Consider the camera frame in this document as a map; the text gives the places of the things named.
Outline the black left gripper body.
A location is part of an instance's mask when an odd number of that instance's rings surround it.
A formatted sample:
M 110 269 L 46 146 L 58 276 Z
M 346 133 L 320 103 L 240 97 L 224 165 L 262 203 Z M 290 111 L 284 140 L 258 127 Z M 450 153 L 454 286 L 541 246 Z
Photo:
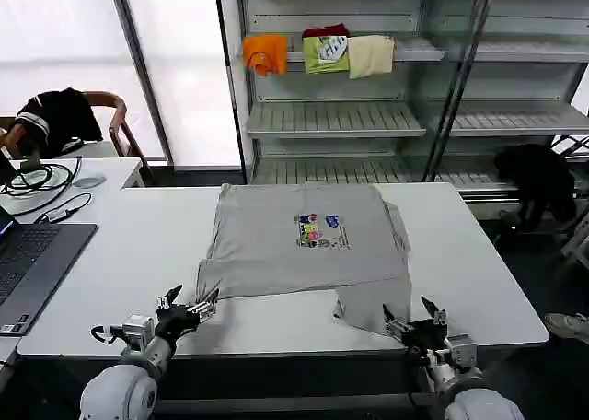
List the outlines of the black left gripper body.
M 156 310 L 155 335 L 167 342 L 177 342 L 187 333 L 194 332 L 200 325 L 200 316 L 186 305 L 172 304 Z

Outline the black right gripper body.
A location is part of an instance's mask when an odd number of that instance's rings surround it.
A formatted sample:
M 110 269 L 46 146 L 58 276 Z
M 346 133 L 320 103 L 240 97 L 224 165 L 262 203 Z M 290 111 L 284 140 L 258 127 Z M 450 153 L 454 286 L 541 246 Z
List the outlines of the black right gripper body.
M 447 335 L 446 322 L 435 322 L 433 319 L 412 321 L 401 334 L 401 342 L 406 347 L 444 349 Z

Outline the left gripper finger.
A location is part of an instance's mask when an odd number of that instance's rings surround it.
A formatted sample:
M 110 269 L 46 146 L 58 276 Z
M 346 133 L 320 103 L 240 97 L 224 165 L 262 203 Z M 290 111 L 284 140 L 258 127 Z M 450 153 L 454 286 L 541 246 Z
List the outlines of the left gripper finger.
M 216 313 L 216 305 L 219 296 L 217 287 L 200 288 L 197 291 L 195 302 L 186 309 L 188 321 L 208 321 Z
M 163 296 L 157 298 L 157 309 L 169 309 L 175 304 L 176 297 L 179 295 L 182 285 L 170 288 Z

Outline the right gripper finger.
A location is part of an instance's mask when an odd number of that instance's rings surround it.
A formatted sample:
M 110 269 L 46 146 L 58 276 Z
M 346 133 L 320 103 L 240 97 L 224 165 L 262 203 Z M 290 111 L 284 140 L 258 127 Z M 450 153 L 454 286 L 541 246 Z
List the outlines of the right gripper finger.
M 407 332 L 407 324 L 393 315 L 386 304 L 382 305 L 384 315 L 384 329 L 387 335 L 402 340 L 404 334 Z
M 430 299 L 421 296 L 422 305 L 433 320 L 434 325 L 446 326 L 447 316 L 444 309 L 439 309 Z

